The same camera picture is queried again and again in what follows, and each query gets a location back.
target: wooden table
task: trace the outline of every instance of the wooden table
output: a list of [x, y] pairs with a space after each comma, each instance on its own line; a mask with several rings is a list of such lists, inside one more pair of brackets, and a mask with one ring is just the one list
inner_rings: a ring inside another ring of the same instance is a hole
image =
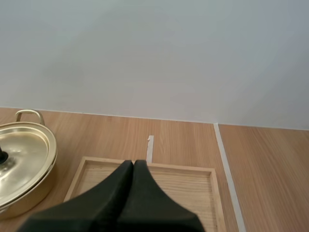
[[[0, 109], [0, 124], [13, 122], [16, 111]], [[29, 212], [1, 221], [1, 232], [12, 232], [33, 212], [63, 202], [82, 156], [146, 159], [149, 135], [154, 136], [154, 163], [216, 169], [227, 231], [238, 231], [212, 124], [48, 111], [42, 114], [57, 139], [56, 185]], [[37, 118], [26, 115], [22, 120], [37, 121]]]
[[220, 125], [248, 232], [309, 231], [309, 131]]

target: gold pot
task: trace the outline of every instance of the gold pot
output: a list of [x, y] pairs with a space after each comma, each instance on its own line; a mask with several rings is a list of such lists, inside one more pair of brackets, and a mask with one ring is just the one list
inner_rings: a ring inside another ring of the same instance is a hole
[[[40, 123], [20, 122], [24, 113], [36, 114]], [[20, 110], [16, 122], [0, 126], [0, 146], [0, 219], [5, 219], [28, 211], [49, 193], [57, 146], [35, 110]]]

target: white tape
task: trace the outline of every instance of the white tape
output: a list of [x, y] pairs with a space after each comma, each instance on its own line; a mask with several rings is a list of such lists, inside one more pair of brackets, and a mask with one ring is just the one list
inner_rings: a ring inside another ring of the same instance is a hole
[[147, 146], [147, 163], [151, 163], [153, 161], [153, 147], [154, 147], [154, 136], [149, 135], [148, 137], [148, 146]]
[[222, 142], [218, 123], [214, 123], [213, 128], [214, 128], [214, 131], [216, 133], [216, 138], [217, 138], [218, 147], [219, 147], [220, 154], [221, 154], [223, 168], [224, 168], [224, 172], [225, 172], [225, 175], [226, 175], [227, 185], [228, 185], [228, 189], [230, 190], [230, 194], [231, 194], [231, 199], [232, 199], [232, 204], [233, 204], [233, 207], [234, 207], [234, 213], [235, 213], [235, 216], [236, 216], [238, 230], [239, 230], [239, 232], [246, 232], [245, 223], [243, 222], [241, 209], [240, 209], [240, 205], [239, 205], [239, 202], [238, 202], [238, 197], [237, 197], [237, 194], [236, 194], [236, 190], [235, 190], [230, 166], [228, 165], [228, 161], [227, 161], [225, 149], [224, 149], [224, 146], [223, 146], [223, 142]]

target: black knob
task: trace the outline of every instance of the black knob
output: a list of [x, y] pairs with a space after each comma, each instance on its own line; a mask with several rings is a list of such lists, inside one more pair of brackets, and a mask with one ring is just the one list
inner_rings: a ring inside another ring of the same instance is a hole
[[5, 151], [2, 151], [0, 147], [0, 164], [4, 163], [8, 159], [9, 155]]

